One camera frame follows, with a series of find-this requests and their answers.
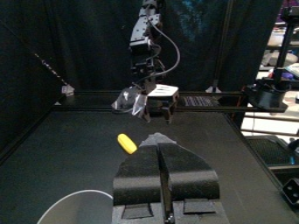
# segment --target black backdrop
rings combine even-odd
[[[0,19],[78,90],[130,86],[128,40],[142,0],[2,1]],[[219,88],[253,83],[282,0],[235,0]],[[180,90],[212,83],[228,0],[166,0],[163,30],[182,50],[182,63],[166,82]],[[15,37],[0,27],[0,149],[51,108],[60,83]],[[162,60],[175,62],[163,40]]]
[[[140,0],[47,1],[68,80],[79,90],[123,89],[131,83],[128,40]],[[182,63],[166,82],[180,90],[212,83],[228,0],[166,0],[163,30],[182,51]],[[237,0],[232,5],[219,87],[239,90],[254,80],[282,1]],[[163,40],[162,60],[175,62]]]

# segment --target black fabric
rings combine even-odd
[[[142,1],[50,1],[68,80],[78,90],[130,86],[128,42]],[[251,84],[277,20],[282,0],[234,1],[219,87]],[[206,90],[212,83],[228,1],[166,0],[163,31],[182,51],[182,63],[164,82],[180,90]],[[162,61],[176,60],[163,39]]]
[[[0,19],[55,70],[43,1],[2,1]],[[60,96],[60,83],[0,24],[0,152]]]
[[[126,133],[139,145],[155,132],[196,153],[218,173],[220,202],[231,224],[298,222],[224,115],[176,113],[167,125],[163,117],[147,123],[130,115],[98,112],[52,112],[6,161],[0,221],[36,223],[70,193],[84,189],[112,193],[119,165],[130,156],[118,135]],[[111,213],[100,223],[111,223]]]

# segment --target black table surface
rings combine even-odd
[[[84,189],[114,193],[114,177],[136,144],[160,132],[194,151],[219,175],[220,202],[231,224],[298,223],[275,181],[220,113],[175,113],[151,122],[96,111],[52,111],[0,167],[0,223],[36,223],[50,206]],[[102,223],[111,222],[111,213]]]

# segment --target clamp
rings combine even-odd
[[[230,224],[216,172],[160,133],[143,141],[119,166],[112,223]]]

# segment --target yellow object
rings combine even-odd
[[[136,144],[126,134],[118,135],[116,140],[128,154],[136,151]]]

